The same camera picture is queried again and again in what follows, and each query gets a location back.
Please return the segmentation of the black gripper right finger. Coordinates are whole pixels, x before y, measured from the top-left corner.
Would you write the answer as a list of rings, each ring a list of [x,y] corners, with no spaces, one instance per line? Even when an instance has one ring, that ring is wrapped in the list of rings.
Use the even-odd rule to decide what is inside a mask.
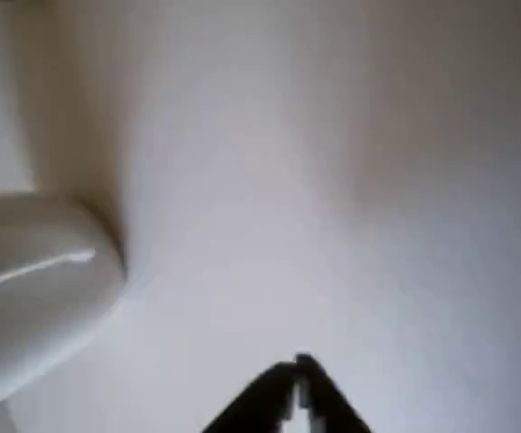
[[[315,357],[298,354],[295,363],[300,406],[308,410],[310,432],[372,432]]]

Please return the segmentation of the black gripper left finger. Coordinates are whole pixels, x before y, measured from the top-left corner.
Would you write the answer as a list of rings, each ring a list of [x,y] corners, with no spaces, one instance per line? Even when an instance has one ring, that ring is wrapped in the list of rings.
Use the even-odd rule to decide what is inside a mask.
[[[203,431],[280,432],[283,422],[291,417],[295,380],[295,364],[273,364],[243,389]]]

